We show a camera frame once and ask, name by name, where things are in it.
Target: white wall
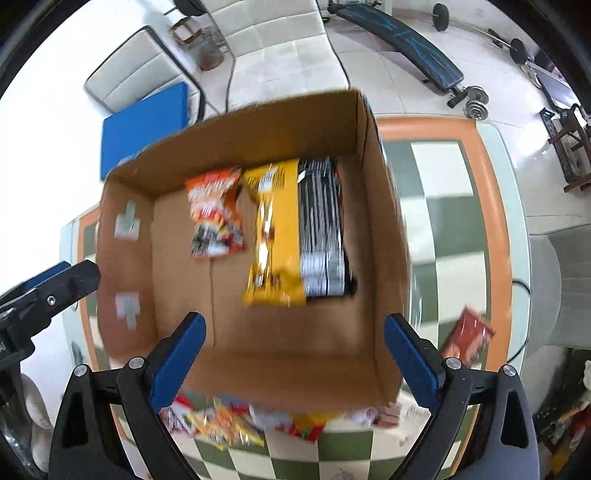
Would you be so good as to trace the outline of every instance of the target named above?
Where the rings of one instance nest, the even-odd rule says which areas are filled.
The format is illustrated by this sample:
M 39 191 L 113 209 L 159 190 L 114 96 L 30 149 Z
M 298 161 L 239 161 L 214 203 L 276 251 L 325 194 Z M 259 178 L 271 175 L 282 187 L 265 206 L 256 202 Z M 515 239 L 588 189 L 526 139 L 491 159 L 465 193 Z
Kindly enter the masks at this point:
M 519 38 L 535 54 L 538 46 L 513 20 L 487 0 L 394 0 L 393 13 L 402 10 L 433 11 L 433 5 L 443 3 L 449 9 L 450 18 L 469 23 L 481 30 L 495 30 L 501 37 L 511 40 Z
M 167 2 L 91 0 L 39 46 L 0 99 L 0 292 L 57 263 L 61 227 L 100 200 L 108 114 L 83 90 L 88 75 L 147 24 L 194 69 L 168 34 L 175 20 L 161 13 Z M 55 419 L 73 368 L 61 316 L 33 342 L 22 370 Z

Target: weight bench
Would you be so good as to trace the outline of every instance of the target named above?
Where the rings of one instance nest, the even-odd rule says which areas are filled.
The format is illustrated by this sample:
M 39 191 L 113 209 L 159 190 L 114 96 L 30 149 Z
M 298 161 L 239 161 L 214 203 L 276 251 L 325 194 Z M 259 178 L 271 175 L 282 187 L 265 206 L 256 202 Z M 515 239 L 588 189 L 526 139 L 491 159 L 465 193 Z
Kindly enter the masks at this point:
M 443 93 L 458 93 L 464 74 L 435 45 L 408 25 L 366 4 L 329 2 L 328 12 L 366 29 L 408 58 Z

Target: cable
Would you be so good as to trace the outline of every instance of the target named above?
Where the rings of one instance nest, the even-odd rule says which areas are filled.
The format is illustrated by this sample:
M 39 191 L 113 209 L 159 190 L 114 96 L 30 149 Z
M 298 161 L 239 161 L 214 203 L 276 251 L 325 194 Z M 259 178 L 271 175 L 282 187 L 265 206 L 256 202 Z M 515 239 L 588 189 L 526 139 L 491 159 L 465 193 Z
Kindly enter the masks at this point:
M 510 364 L 513 360 L 515 360 L 517 358 L 517 356 L 523 351 L 523 349 L 525 348 L 525 346 L 527 345 L 527 342 L 529 341 L 529 338 L 525 339 L 525 342 L 523 342 L 523 345 L 521 345 L 519 347 L 519 350 L 517 350 L 517 353 L 515 355 L 513 355 L 511 358 L 509 358 L 509 360 L 507 360 L 507 363 Z
M 530 288 L 526 285 L 526 283 L 522 280 L 517 280 L 516 278 L 513 279 L 513 285 L 519 285 L 523 288 L 525 288 L 525 290 L 527 291 L 528 294 L 531 295 L 531 290 Z M 523 345 L 521 345 L 519 347 L 519 350 L 517 350 L 517 352 L 515 353 L 515 355 L 513 355 L 511 358 L 509 358 L 509 360 L 507 360 L 507 363 L 510 364 L 513 360 L 515 360 L 519 354 L 523 351 L 523 349 L 525 348 L 525 346 L 527 345 L 527 342 L 530 340 L 530 336 L 526 336 L 525 337 L 525 342 L 523 342 Z
M 517 280 L 516 278 L 513 279 L 513 285 L 519 285 L 527 290 L 527 293 L 531 295 L 531 289 L 526 285 L 523 280 Z

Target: snack bag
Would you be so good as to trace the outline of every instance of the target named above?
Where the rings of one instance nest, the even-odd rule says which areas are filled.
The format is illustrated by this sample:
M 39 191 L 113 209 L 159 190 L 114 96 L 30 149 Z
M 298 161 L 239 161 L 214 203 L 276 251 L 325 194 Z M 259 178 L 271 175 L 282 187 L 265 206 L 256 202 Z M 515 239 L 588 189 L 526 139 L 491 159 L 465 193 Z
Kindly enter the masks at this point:
M 236 213 L 240 168 L 226 168 L 185 182 L 195 223 L 191 254 L 219 257 L 242 250 L 242 221 Z
M 441 356 L 459 358 L 465 367 L 470 368 L 494 334 L 487 321 L 465 307 L 441 349 Z
M 244 178 L 258 203 L 244 303 L 289 306 L 354 293 L 340 180 L 330 158 L 272 163 L 247 170 Z
M 290 426 L 280 425 L 276 430 L 285 432 L 292 437 L 300 438 L 308 442 L 318 440 L 324 431 L 326 423 L 342 415 L 341 411 L 328 411 L 324 413 L 297 413 L 293 415 L 293 423 Z
M 193 411 L 186 419 L 196 430 L 194 438 L 210 443 L 220 450 L 239 445 L 265 445 L 255 429 L 218 400 L 213 408 Z

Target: pile of snacks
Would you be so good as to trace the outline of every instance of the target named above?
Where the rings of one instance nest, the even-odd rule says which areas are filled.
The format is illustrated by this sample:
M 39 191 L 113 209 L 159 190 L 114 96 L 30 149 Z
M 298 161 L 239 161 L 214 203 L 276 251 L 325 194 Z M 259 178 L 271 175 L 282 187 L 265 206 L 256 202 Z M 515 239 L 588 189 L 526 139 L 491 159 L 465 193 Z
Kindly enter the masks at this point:
M 336 419 L 352 420 L 364 428 L 399 427 L 408 423 L 408 415 L 415 415 L 412 412 L 409 414 L 407 410 L 404 403 L 396 403 L 388 407 L 347 412 L 290 414 L 282 411 L 265 411 L 235 401 L 224 403 L 219 398 L 213 399 L 211 407 L 194 410 L 185 397 L 178 395 L 171 406 L 160 411 L 160 418 L 169 432 L 180 432 L 225 450 L 240 445 L 264 446 L 263 437 L 257 431 L 265 429 L 275 429 L 307 442 L 315 442 L 327 423 Z
M 252 426 L 219 400 L 211 408 L 195 411 L 184 397 L 178 396 L 171 406 L 160 411 L 160 418 L 169 432 L 182 432 L 220 450 L 265 444 Z
M 228 255 L 244 247 L 235 204 L 239 168 L 200 175 L 186 183 L 195 223 L 194 257 Z M 247 305 L 304 304 L 309 297 L 355 293 L 343 246 L 340 179 L 334 162 L 287 160 L 244 173 L 257 203 L 255 261 Z

